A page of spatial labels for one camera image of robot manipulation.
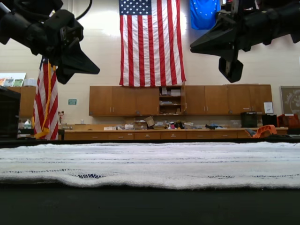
hanging american flag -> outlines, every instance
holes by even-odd
[[[180,0],[119,0],[120,85],[183,83]]]
[[[56,67],[41,61],[33,109],[34,134],[38,139],[58,139],[58,88]]]

table surface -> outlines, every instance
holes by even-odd
[[[119,132],[191,132],[191,131],[245,131],[246,128],[223,128],[223,129],[172,129],[172,130],[66,130],[65,133],[119,133]],[[288,130],[286,127],[278,127],[276,130]]]

black cable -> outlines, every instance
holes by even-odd
[[[92,7],[92,4],[93,0],[90,0],[88,8],[79,17],[77,17],[76,20],[80,20],[81,18],[83,18],[89,12],[90,8]]]

black container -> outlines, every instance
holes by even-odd
[[[256,112],[242,112],[240,114],[242,128],[256,128],[257,127],[257,113]]]

lower cabinet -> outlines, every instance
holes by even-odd
[[[65,133],[66,141],[108,140],[108,133]]]
[[[135,140],[159,140],[160,132],[139,132],[135,133]]]
[[[236,131],[214,131],[212,133],[214,139],[238,138]]]
[[[183,140],[187,138],[186,132],[184,131],[167,131],[167,132],[161,132],[160,134],[161,139],[177,139],[177,140]]]
[[[211,139],[212,133],[211,131],[203,132],[203,131],[191,131],[187,132],[187,139]]]
[[[134,133],[119,132],[119,133],[109,133],[109,140],[133,140],[135,138]]]
[[[278,135],[286,135],[287,130],[278,130]],[[163,132],[82,132],[65,133],[66,141],[104,141],[104,140],[197,140],[197,139],[226,139],[251,138],[244,130],[236,131],[163,131]]]

